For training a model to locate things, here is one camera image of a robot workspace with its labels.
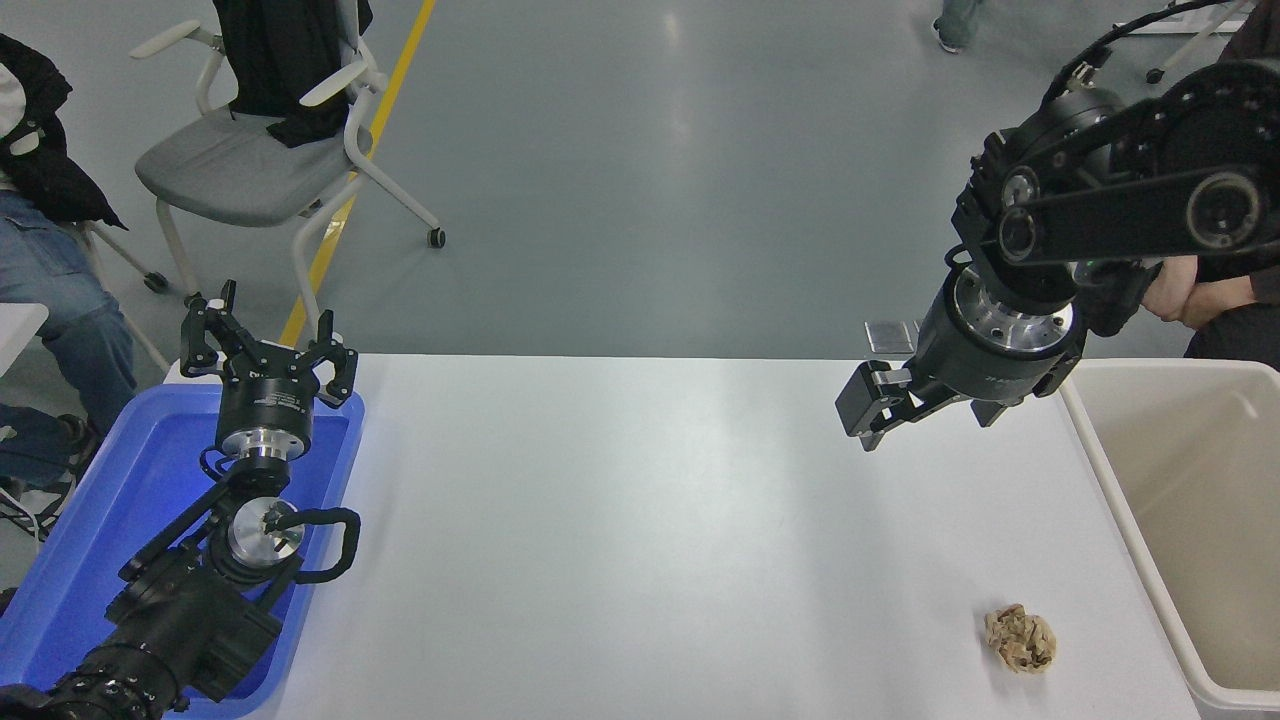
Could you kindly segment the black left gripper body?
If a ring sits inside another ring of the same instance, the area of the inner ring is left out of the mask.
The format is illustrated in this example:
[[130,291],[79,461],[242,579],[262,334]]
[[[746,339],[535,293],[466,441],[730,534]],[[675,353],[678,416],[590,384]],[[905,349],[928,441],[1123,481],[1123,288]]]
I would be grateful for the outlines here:
[[312,368],[301,363],[300,352],[276,345],[265,347],[265,359],[261,364],[244,350],[227,352],[218,434],[255,428],[289,434],[312,432],[319,389]]

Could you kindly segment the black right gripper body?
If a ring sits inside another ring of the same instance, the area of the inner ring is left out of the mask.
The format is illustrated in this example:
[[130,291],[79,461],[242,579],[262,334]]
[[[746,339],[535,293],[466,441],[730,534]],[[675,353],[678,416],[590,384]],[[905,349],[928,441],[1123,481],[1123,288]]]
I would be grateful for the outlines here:
[[1070,305],[1051,314],[1021,313],[996,300],[983,284],[946,284],[925,314],[911,364],[919,374],[966,397],[1016,402],[1080,332]]

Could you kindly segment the person's hand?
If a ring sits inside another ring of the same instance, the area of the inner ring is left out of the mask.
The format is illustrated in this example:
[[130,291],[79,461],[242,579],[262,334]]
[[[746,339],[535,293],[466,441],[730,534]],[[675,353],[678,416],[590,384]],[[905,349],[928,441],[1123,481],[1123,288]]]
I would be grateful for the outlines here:
[[1142,306],[1162,322],[1179,322],[1197,284],[1197,256],[1166,258],[1149,283]]
[[1221,314],[1254,302],[1254,290],[1248,275],[1198,283],[1187,296],[1178,320],[1198,331]]

